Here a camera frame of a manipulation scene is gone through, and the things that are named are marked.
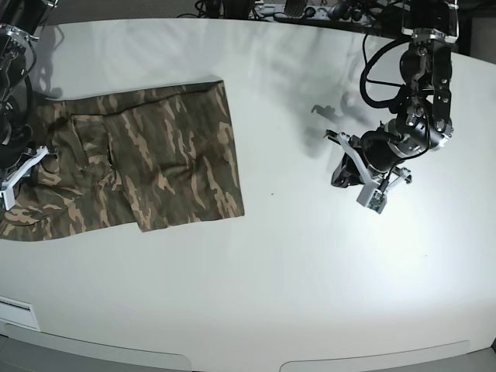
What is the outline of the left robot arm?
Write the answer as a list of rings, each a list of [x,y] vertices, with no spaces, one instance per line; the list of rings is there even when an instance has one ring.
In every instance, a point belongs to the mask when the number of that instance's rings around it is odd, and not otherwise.
[[[450,118],[453,75],[452,46],[459,36],[456,1],[411,1],[405,6],[401,35],[381,47],[360,75],[360,95],[374,109],[388,109],[394,118],[346,145],[357,154],[343,156],[332,175],[332,186],[364,185],[365,177],[384,190],[407,160],[438,150],[453,135]],[[367,92],[369,74],[390,50],[407,45],[399,62],[403,83],[390,99],[377,101]]]

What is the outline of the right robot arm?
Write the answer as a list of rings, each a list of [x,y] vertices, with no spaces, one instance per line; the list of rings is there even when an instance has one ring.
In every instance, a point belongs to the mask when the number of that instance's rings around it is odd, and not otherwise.
[[[30,73],[38,41],[57,1],[1,2],[1,182],[10,180],[33,157]]]

